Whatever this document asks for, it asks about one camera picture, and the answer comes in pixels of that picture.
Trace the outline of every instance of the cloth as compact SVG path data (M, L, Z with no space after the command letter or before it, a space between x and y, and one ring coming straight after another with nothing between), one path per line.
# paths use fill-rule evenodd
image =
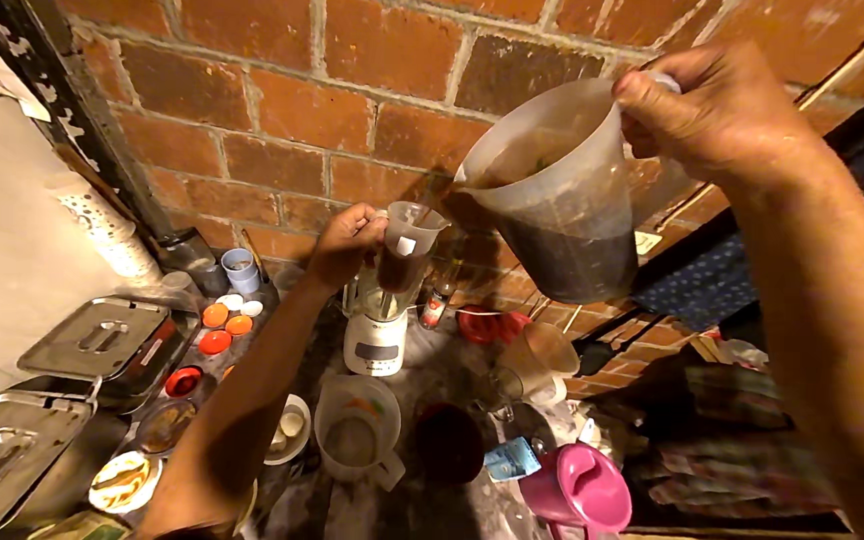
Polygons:
M792 431L665 443L642 479L660 505L706 516L759 518L832 512L832 486Z
M837 508L832 485L809 447L789 428L768 374L723 364L688 366L684 372L694 412L728 422L729 429L655 442L650 460L630 469L632 478L649 486L653 501L682 512L731 518Z
M825 137L864 191L864 108ZM704 227L726 228L703 245L678 245L649 261L654 278L638 281L631 294L642 307L674 315L696 332L714 326L759 299L742 237L731 211Z

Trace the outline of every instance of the plastic pitcher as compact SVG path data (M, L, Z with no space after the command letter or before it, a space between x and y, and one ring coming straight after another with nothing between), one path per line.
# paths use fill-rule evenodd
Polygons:
M388 213L389 227L378 263L378 283L386 292L398 294L412 289L425 276L429 250L450 222L417 202L393 202Z
M522 104L455 177L494 214L538 290L565 304L625 296L638 268L613 82L582 79Z
M558 327L536 322L522 328L495 365L517 375L523 399L547 405L566 398L564 379L578 373L579 355Z
M405 474L405 465L393 450L399 441L402 411L395 394L375 378L361 374L327 378L313 425L322 466L332 478L369 477L392 491Z

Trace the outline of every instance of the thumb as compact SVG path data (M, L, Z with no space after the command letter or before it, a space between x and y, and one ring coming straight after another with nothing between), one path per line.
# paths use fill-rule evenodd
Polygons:
M366 223L365 227L359 228L359 231L352 237L352 241L359 247L372 247L382 240L388 226L388 218L376 217Z
M683 96L670 91L641 71L627 73L612 87L619 107L654 134L676 136L695 118Z

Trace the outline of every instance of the brick wall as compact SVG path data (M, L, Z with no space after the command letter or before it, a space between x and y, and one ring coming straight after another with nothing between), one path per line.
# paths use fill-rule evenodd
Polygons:
M434 190L493 122L562 83L750 38L795 94L864 41L864 0L56 1L110 129L174 225L198 227L216 248L234 246L244 227L272 270L306 258L349 203L382 207ZM808 115L824 132L863 103L864 68ZM635 194L659 167L632 165ZM649 257L727 205L709 193ZM469 201L449 208L472 231L458 300L527 311L535 287L508 246ZM583 306L570 338L625 308ZM564 326L574 309L553 303L540 320ZM664 321L569 389L627 385L687 337Z

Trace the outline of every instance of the right hand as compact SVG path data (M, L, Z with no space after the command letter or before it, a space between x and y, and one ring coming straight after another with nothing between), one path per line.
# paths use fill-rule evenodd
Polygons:
M821 161L840 164L754 43L702 45L644 68L672 76L683 94L642 72L615 83L623 132L637 158L661 151L692 178L723 187L807 179Z

